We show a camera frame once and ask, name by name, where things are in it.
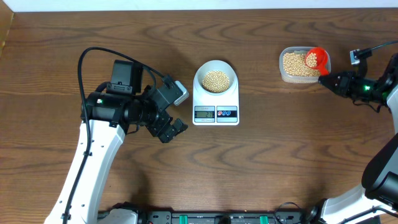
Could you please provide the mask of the red measuring scoop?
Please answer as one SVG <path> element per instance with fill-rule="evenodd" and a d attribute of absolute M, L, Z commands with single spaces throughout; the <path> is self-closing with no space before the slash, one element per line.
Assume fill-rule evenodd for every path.
<path fill-rule="evenodd" d="M 304 61 L 307 67 L 313 70 L 318 70 L 321 76 L 329 74 L 329 70 L 326 68 L 329 57 L 325 49 L 321 47 L 310 49 L 307 52 Z"/>

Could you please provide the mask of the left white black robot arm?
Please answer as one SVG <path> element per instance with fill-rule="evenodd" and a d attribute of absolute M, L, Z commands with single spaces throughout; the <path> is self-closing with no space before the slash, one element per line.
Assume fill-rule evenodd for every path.
<path fill-rule="evenodd" d="M 170 76 L 159 88 L 142 89 L 149 68 L 139 62 L 115 60 L 110 82 L 102 83 L 82 104 L 80 136 L 71 168 L 46 223 L 97 223 L 104 186 L 114 157 L 129 127 L 144 126 L 162 143 L 188 126 L 166 109 L 188 98 L 187 89 Z"/>

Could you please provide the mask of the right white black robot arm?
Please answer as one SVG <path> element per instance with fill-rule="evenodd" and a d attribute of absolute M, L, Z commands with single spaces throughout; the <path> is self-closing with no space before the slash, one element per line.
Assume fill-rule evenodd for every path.
<path fill-rule="evenodd" d="M 355 105 L 377 103 L 397 121 L 397 55 L 394 54 L 378 80 L 367 79 L 366 60 L 371 49 L 352 50 L 356 71 L 319 77 L 319 84 L 334 94 L 349 98 Z M 375 216 L 397 216 L 397 137 L 394 136 L 368 163 L 361 183 L 344 194 L 324 199 L 314 206 L 304 223 L 359 223 Z"/>

